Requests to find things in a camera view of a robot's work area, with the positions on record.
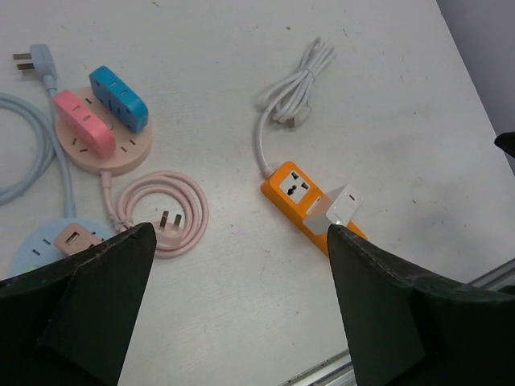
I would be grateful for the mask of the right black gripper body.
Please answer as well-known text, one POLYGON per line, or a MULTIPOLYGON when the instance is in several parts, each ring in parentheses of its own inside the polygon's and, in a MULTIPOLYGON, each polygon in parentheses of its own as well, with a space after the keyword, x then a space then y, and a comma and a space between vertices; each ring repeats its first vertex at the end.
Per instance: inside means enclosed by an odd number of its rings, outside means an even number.
POLYGON ((499 134, 494 144, 503 150, 507 155, 512 158, 515 158, 515 133, 514 132, 506 132, 499 134))

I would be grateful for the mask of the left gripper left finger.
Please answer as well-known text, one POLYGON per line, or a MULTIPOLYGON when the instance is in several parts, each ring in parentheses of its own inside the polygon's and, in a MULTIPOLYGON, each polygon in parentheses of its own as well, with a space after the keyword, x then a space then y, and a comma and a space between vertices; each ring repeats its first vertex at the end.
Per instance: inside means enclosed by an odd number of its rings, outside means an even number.
POLYGON ((115 385, 153 264, 142 223, 1 282, 3 385, 115 385))

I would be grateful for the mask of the pink brown charger plug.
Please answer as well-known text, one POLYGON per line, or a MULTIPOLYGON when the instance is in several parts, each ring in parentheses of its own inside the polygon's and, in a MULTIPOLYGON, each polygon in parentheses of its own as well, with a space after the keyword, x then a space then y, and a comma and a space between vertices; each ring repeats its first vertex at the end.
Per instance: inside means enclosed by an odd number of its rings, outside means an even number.
POLYGON ((54 245, 67 257, 92 248, 101 239, 78 223, 70 223, 54 239, 54 245))

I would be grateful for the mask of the white grey charger plug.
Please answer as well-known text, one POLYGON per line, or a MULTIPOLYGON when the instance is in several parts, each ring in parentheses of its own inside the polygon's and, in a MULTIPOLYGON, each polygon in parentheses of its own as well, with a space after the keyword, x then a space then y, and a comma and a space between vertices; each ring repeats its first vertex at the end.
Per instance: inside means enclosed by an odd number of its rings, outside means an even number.
POLYGON ((316 236, 326 235, 332 224, 347 226, 363 203, 363 195, 345 184, 320 196, 308 210, 303 224, 316 236))

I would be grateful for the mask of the coral pink plug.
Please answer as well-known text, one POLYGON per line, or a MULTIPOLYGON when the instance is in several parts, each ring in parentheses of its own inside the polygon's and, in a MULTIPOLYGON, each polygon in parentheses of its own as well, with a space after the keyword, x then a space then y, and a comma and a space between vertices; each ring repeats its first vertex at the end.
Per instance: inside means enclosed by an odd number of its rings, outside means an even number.
POLYGON ((73 92, 64 90, 52 98, 58 116, 73 133, 102 158, 110 158, 116 140, 110 128, 73 92))

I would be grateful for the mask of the blue charger plug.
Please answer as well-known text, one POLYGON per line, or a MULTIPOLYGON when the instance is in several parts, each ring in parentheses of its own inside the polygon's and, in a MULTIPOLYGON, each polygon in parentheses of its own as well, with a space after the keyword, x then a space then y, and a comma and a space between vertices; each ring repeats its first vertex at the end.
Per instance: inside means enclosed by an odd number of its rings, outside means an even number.
POLYGON ((89 74, 93 95, 132 133, 141 133, 149 121, 143 99, 106 66, 89 74))

